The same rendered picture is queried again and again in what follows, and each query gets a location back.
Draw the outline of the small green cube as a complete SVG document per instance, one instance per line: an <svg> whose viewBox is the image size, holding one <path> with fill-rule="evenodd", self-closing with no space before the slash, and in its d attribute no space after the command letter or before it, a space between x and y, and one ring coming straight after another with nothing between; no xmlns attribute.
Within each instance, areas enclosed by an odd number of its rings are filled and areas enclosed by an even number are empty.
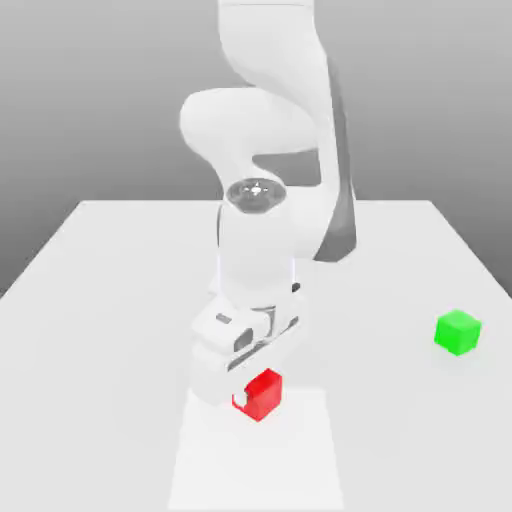
<svg viewBox="0 0 512 512"><path fill-rule="evenodd" d="M461 310L452 310L437 319L434 342L460 356L476 348L482 322Z"/></svg>

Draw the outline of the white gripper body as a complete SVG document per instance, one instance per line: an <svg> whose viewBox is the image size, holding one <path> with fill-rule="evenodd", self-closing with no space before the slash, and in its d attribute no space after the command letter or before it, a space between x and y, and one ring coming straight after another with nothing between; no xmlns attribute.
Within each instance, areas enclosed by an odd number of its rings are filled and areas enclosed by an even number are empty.
<svg viewBox="0 0 512 512"><path fill-rule="evenodd" d="M190 388L209 405L227 403L264 371L281 372L304 336L302 306L208 306L192 324Z"/></svg>

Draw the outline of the small red cube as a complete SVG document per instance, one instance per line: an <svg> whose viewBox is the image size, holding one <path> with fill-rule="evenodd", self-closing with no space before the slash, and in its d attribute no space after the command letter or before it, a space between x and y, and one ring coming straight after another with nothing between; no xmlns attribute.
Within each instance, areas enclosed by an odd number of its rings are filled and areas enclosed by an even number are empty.
<svg viewBox="0 0 512 512"><path fill-rule="evenodd" d="M282 376L267 368L243 389L241 397L232 396L232 405L256 422L263 420L282 399Z"/></svg>

